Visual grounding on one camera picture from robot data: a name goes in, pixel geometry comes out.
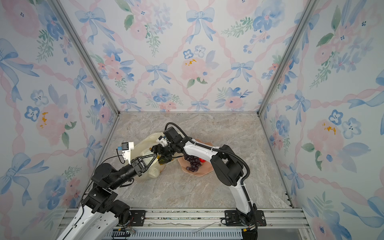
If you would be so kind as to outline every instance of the blue ribbon bow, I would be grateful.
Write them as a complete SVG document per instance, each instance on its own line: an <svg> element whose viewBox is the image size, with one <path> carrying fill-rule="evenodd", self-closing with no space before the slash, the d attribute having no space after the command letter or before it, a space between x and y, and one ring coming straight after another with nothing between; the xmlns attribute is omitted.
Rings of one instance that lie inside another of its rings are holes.
<svg viewBox="0 0 384 240"><path fill-rule="evenodd" d="M8 189L11 187L12 180L25 189L22 197L23 206L25 206L25 203L27 200L32 200L27 190L29 186L29 180L28 178L23 176L15 176L16 173L30 174L30 173L41 172L49 168L49 167L42 167L42 165L44 164L44 160L42 160L35 166L22 170L22 168L27 166L30 162L31 162L31 159L26 154L22 152L17 153L12 159L12 167L8 169L8 171L3 177L0 177L0 191L1 191L0 194L4 194L8 191Z"/></svg>
<svg viewBox="0 0 384 240"><path fill-rule="evenodd" d="M376 83L378 85L384 86L384 70L379 73L379 75L376 78ZM376 97L372 98L369 101L363 101L361 99L351 99L348 101L351 103L349 108L354 108L360 105L368 105L370 107L377 107L384 103L384 91L379 93ZM384 135L384 115L381 118L381 125L380 125L380 135Z"/></svg>
<svg viewBox="0 0 384 240"><path fill-rule="evenodd" d="M12 88L11 97L12 101L15 103L16 99L22 100L22 97L20 96L19 90L17 89L17 84L19 82L19 78L15 71L2 63L2 61L8 63L11 67L16 68L17 70L26 73L31 76L39 77L36 73L32 72L33 64L19 64L12 62L8 59L11 58L17 58L19 57L19 54L16 52L15 48L12 46L8 40L4 38L0 38L0 68L5 72L5 74L8 75L8 77L12 80L14 86Z"/></svg>
<svg viewBox="0 0 384 240"><path fill-rule="evenodd" d="M79 75L77 76L77 78L73 80L73 84L72 84L76 89L79 89L79 87L81 86L81 88L84 90L84 104L88 103L87 88L85 87L85 85L87 85L90 88L95 88L92 85L93 81L87 82L84 80L86 78L87 78L87 75L85 74L84 69L80 68Z"/></svg>
<svg viewBox="0 0 384 240"><path fill-rule="evenodd" d="M145 69L147 70L147 72L149 72L149 73L151 73L151 72L153 72L153 74L154 74L154 76L155 76L155 78L152 80L152 81L150 81L149 83L148 83L148 85L151 85L151 86L153 86L153 83L157 80L157 79L159 79L159 74L160 74L160 76L164 79L164 81L166 81L167 83L169 83L170 84L170 82L169 82L169 80L171 79L170 77L168 77L168 76L166 76L166 75L164 75L162 72L168 72L168 70L167 70L167 65L165 64L165 63L162 63L162 64L160 64L160 65L156 65L156 66L153 66L153 65L147 65L147 66L145 66Z"/></svg>
<svg viewBox="0 0 384 240"><path fill-rule="evenodd" d="M192 106L196 106L196 111L200 110L200 107L203 109L203 111L209 111L210 109L205 107L208 106L209 100L203 100L203 101L191 101Z"/></svg>
<svg viewBox="0 0 384 240"><path fill-rule="evenodd" d="M285 107L286 107L286 111L288 111L289 109L296 110L296 108L298 108L297 114L296 114L296 125L297 125L297 121L301 122L301 108L303 108L304 112L307 111L311 107L311 101L305 99L300 90L296 91L295 98L298 101L296 102L296 104L293 107L291 107L291 106L285 106Z"/></svg>
<svg viewBox="0 0 384 240"><path fill-rule="evenodd" d="M251 74L247 73L245 70L251 70L253 68L254 61L248 61L246 63L232 63L231 69L236 70L236 76L227 81L227 83L231 83L235 78L238 78L241 74L241 69L243 69L243 76L247 82L249 82L249 78L252 77Z"/></svg>
<svg viewBox="0 0 384 240"><path fill-rule="evenodd" d="M211 39L211 41L213 41L212 34L214 34L216 32L214 30L210 29L207 26L207 24L205 23L205 21L211 23L214 20L214 16L215 16L215 10L213 8L207 8L207 10L205 10L203 12L198 12L195 10L187 11L187 21L190 23L196 21L196 28L195 28L195 33L190 35L185 40L185 42L189 42L189 44L191 43L193 37L200 33L201 25L203 26L204 32L206 33L208 38Z"/></svg>
<svg viewBox="0 0 384 240"><path fill-rule="evenodd" d="M100 28L100 30L105 34L107 35L107 37L109 37L110 39L112 39L113 41L115 40L111 34L114 34L115 32L114 31L111 31L105 27L103 27L99 22L103 22L105 23L106 20L105 20L105 15L104 15L104 12L101 8L95 8L93 10L93 12L84 12L84 11L76 11L75 12L75 15L77 17L77 19L82 22L82 23L86 23L87 21L89 21L89 25L91 26L91 30L92 30L92 35L88 37L87 39L87 42L89 43L92 43L93 44L93 37L97 35L98 31L97 31L97 27L96 25Z"/></svg>
<svg viewBox="0 0 384 240"><path fill-rule="evenodd" d="M93 163L94 166L95 166L95 164L96 164L96 160L95 160L95 151L94 151L94 149L97 149L97 148L101 148L101 147L102 147L102 146L100 145L100 141L98 141L98 143L96 143L96 144L94 145L95 142L96 142L95 138L91 135L91 136L89 137L89 143L88 143L88 146L87 146L87 148L84 150L84 153L83 153L83 156L84 156L84 157L88 157L89 154L92 154L92 156L93 156L93 161L92 161L92 163Z"/></svg>
<svg viewBox="0 0 384 240"><path fill-rule="evenodd" d="M129 109L131 109L131 107L135 108L136 110L138 110L139 112L141 111L141 107L138 107L136 106L135 104L137 104L137 100L136 98L130 98L130 99L119 99L119 102L122 103L122 104L127 104L127 109L125 109L124 111L128 111Z"/></svg>

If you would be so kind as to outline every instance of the blue flower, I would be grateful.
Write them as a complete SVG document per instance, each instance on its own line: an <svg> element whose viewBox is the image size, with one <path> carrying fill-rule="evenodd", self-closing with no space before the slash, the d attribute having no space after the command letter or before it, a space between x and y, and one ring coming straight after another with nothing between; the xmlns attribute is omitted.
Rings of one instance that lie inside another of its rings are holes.
<svg viewBox="0 0 384 240"><path fill-rule="evenodd" d="M337 68L337 69L336 69L336 73L338 73L338 72L340 71L340 69L341 69L341 70L345 70L345 66L344 66L344 64L347 63L348 60L349 60L349 58L350 58L350 56L347 57L347 55L348 55L348 53L345 53L344 56L343 56L342 58L339 57L339 61L338 61L338 63L335 62L335 63L333 64L333 68Z"/></svg>
<svg viewBox="0 0 384 240"><path fill-rule="evenodd" d="M289 120L285 115L280 115L279 120L276 121L276 128L279 131L280 136L288 137L290 124L289 124Z"/></svg>
<svg viewBox="0 0 384 240"><path fill-rule="evenodd" d="M36 5L40 22L46 26L48 33L56 40L64 35L64 29L61 27L56 15L46 1Z"/></svg>
<svg viewBox="0 0 384 240"><path fill-rule="evenodd" d="M294 166L293 163L291 163L289 165L289 169L291 170L291 174L287 175L284 171L283 171L283 175L286 176L289 180L292 180L293 178L295 178L293 181L292 181L292 186L291 186L291 195L295 194L296 195L296 186L298 189L301 189L304 187L304 182L301 178L299 178L299 175L297 174L296 172L296 168Z"/></svg>
<svg viewBox="0 0 384 240"><path fill-rule="evenodd" d="M268 31L271 27L276 27L284 18L284 5L281 0L265 1L264 3L264 6L256 8L256 18L252 24L254 30L264 28L265 31Z"/></svg>
<svg viewBox="0 0 384 240"><path fill-rule="evenodd" d="M193 58L193 53L192 53L191 49L188 49L187 51L183 51L183 54L184 54L185 59Z"/></svg>
<svg viewBox="0 0 384 240"><path fill-rule="evenodd" d="M171 99L170 92L165 88L156 88L152 92L153 100L155 102L167 102Z"/></svg>
<svg viewBox="0 0 384 240"><path fill-rule="evenodd" d="M239 91L240 91L240 88L235 88L235 89L228 88L227 91L225 92L225 95L227 97L237 97L237 96L240 96L240 93L238 93Z"/></svg>
<svg viewBox="0 0 384 240"><path fill-rule="evenodd" d="M104 47L103 52L105 52L105 54L108 57L111 57L111 55L113 54L115 56L115 60L120 62L121 59L118 55L118 54L122 53L122 50L120 48L116 49L115 46L111 42L108 42L108 45L103 43L103 47Z"/></svg>
<svg viewBox="0 0 384 240"><path fill-rule="evenodd" d="M347 72L349 72L350 70L352 71L355 71L356 70L356 63L359 63L361 61L361 58L359 58L359 52L356 52L352 59L347 63L347 65L349 66L348 69L347 69Z"/></svg>
<svg viewBox="0 0 384 240"><path fill-rule="evenodd" d="M374 217L362 217L345 203L341 203L346 213L352 214L360 218L360 220L369 227L379 228L384 224L384 201L380 197L371 197L368 199L368 206L378 215ZM377 240L384 238L384 230L378 235Z"/></svg>
<svg viewBox="0 0 384 240"><path fill-rule="evenodd" d="M54 176L44 185L43 191L38 196L39 208L49 210L59 205L61 196L65 193L67 180L65 176Z"/></svg>
<svg viewBox="0 0 384 240"><path fill-rule="evenodd" d="M44 96L43 90L34 90L31 94L31 99L35 101L36 106L47 105L48 104L48 97Z"/></svg>
<svg viewBox="0 0 384 240"><path fill-rule="evenodd" d="M338 125L341 124L341 118L342 117L343 117L343 113L342 112L338 112L336 109L334 109L328 119L333 124L338 126Z"/></svg>
<svg viewBox="0 0 384 240"><path fill-rule="evenodd" d="M361 123L355 118L350 118L348 122L343 122L341 126L344 129L343 135L346 139L351 139L354 135L361 134Z"/></svg>
<svg viewBox="0 0 384 240"><path fill-rule="evenodd" d="M39 117L39 114L40 109L38 107L33 108L31 106L28 106L26 108L24 116L28 119L31 119L33 122L36 122L37 118Z"/></svg>

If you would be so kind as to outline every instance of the floral wallpaper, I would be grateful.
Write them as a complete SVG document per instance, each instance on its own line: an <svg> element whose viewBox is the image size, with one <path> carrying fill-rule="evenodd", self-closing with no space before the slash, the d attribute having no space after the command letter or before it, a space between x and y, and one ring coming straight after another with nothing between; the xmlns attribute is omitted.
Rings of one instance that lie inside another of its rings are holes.
<svg viewBox="0 0 384 240"><path fill-rule="evenodd" d="M262 113L317 240L384 239L383 11L320 0Z"/></svg>
<svg viewBox="0 0 384 240"><path fill-rule="evenodd" d="M306 2L61 4L121 111L257 111Z"/></svg>
<svg viewBox="0 0 384 240"><path fill-rule="evenodd" d="M116 115L44 0L0 1L0 239L52 239Z"/></svg>

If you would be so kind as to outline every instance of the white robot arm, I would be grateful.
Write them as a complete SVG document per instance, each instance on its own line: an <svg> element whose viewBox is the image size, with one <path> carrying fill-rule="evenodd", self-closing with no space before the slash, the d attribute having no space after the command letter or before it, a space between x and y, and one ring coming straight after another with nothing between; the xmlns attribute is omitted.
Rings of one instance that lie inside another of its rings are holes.
<svg viewBox="0 0 384 240"><path fill-rule="evenodd" d="M167 128L170 124L178 128L184 136L181 136L173 127ZM171 122L167 123L164 136L161 136L157 142L159 144L152 147L153 154L137 157L120 170L116 170L109 163L99 165L91 178L92 190L82 201L81 208L58 240L100 240L117 224L127 225L131 220L129 206L115 200L117 194L112 190L122 186L136 175L140 177L149 169L158 155L159 163L164 164L170 162L175 153L196 156L210 162L218 179L229 186L236 202L238 222L226 220L227 225L240 224L248 230L257 231L257 208L250 200L244 184L244 180L250 174L249 167L233 153L229 146L212 147L198 143ZM123 156L127 156L127 151L131 149L133 149L132 142L122 143ZM151 162L145 164L143 159L150 157Z"/></svg>

